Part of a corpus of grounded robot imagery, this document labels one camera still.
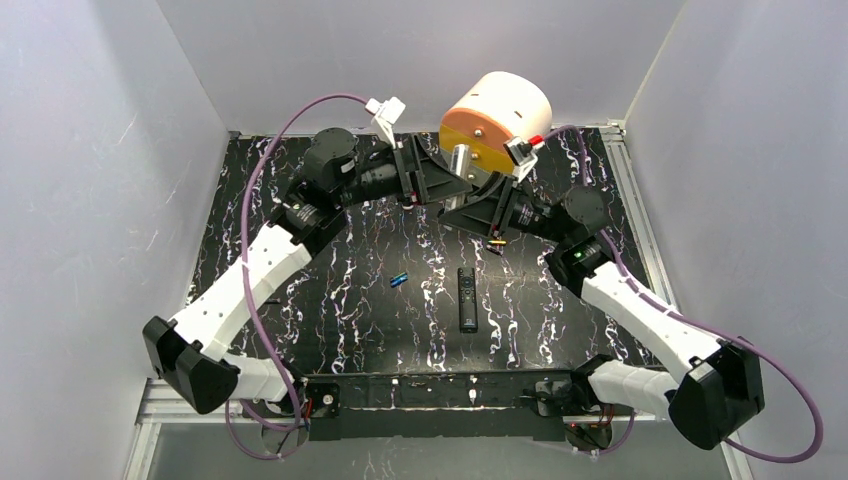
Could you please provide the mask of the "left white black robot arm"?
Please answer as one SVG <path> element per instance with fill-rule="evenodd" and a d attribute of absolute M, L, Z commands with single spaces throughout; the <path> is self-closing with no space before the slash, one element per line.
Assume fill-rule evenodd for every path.
<path fill-rule="evenodd" d="M 320 131 L 276 211 L 253 240 L 243 241 L 238 260 L 188 306 L 144 325 L 155 373 L 201 415 L 230 400 L 284 398 L 299 413 L 295 375 L 277 355 L 230 355 L 236 334 L 256 322 L 259 306 L 346 228 L 346 208 L 387 197 L 426 205 L 471 189 L 418 135 L 361 146 L 348 130 Z"/>

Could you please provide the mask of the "white air conditioner remote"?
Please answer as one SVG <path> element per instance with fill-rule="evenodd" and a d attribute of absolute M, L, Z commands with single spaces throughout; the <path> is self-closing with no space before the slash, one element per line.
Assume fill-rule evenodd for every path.
<path fill-rule="evenodd" d="M 468 181 L 468 170 L 472 164 L 472 150 L 468 144 L 457 144 L 451 153 L 450 157 L 450 170 L 453 174 L 458 177 L 461 177 L 463 180 Z M 461 205 L 463 205 L 467 197 L 473 192 L 473 184 L 470 183 L 470 187 L 461 194 L 457 194 L 453 197 L 448 198 L 444 203 L 444 210 L 451 211 L 454 210 Z"/>

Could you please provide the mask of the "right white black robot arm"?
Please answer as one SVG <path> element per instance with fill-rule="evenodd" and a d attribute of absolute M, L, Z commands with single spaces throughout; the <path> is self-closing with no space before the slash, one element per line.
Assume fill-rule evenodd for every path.
<path fill-rule="evenodd" d="M 498 239 L 509 230 L 555 243 L 545 256 L 552 277 L 572 295 L 610 316 L 661 363 L 659 370 L 597 355 L 573 370 L 564 388 L 543 391 L 570 408 L 623 405 L 672 422 L 691 444 L 711 450 L 763 411 L 759 358 L 737 342 L 674 319 L 674 309 L 621 271 L 605 240 L 601 193 L 575 186 L 556 204 L 493 174 L 439 222 Z"/>

